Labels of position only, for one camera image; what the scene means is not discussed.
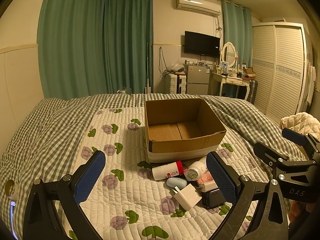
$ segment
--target drawer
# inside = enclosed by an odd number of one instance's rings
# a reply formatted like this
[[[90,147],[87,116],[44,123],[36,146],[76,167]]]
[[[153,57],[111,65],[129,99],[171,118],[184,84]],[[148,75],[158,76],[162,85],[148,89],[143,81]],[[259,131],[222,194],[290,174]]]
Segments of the drawer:
[[[240,86],[247,86],[250,83],[250,81],[248,80],[238,80],[238,85]]]
[[[229,84],[237,84],[237,81],[238,80],[236,80],[236,79],[234,79],[234,78],[227,78],[227,83],[229,83]]]

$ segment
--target green curtain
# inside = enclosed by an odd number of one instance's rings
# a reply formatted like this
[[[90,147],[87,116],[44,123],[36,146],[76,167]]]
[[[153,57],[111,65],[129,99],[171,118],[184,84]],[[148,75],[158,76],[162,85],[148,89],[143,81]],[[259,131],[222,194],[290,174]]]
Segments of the green curtain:
[[[147,66],[153,85],[152,0],[102,0],[102,10],[108,91],[126,87],[143,93]]]
[[[101,0],[43,1],[37,43],[46,98],[108,92],[101,37]]]
[[[222,1],[224,19],[224,42],[230,41],[238,51],[238,64],[251,65],[252,58],[252,21],[251,10],[235,6],[231,1]]]

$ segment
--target roll of tape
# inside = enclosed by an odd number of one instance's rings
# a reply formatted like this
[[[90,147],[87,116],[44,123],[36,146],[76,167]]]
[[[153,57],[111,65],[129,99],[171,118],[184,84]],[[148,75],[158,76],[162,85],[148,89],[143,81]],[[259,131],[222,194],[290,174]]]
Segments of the roll of tape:
[[[14,187],[14,192],[12,195],[10,195],[10,188],[12,186],[15,186]],[[6,184],[4,185],[4,192],[5,192],[5,195],[12,201],[17,201],[18,199],[18,185],[15,184],[15,182],[12,180],[12,179],[9,179]]]

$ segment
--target refrigerator door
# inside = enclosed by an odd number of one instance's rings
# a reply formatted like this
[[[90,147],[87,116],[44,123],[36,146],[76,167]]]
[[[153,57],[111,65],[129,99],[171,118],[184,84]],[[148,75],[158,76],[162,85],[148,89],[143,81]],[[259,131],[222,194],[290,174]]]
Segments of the refrigerator door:
[[[187,83],[208,84],[210,67],[188,65]]]
[[[207,95],[208,84],[187,84],[188,95]]]

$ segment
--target decorative floral border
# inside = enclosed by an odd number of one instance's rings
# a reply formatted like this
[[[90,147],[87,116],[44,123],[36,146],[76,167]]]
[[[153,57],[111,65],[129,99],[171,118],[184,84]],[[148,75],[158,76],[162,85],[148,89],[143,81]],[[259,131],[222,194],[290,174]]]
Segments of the decorative floral border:
[[[265,61],[261,61],[261,60],[252,60],[252,65],[258,65],[261,67],[268,67],[268,68],[272,68],[273,69],[273,63],[270,62],[265,62]]]
[[[290,75],[292,77],[295,77],[297,79],[300,79],[301,78],[301,73],[297,72],[297,71],[294,71],[290,68],[286,68],[286,67],[282,67],[280,65],[277,65],[277,70],[281,71],[282,73],[285,73],[287,75]]]

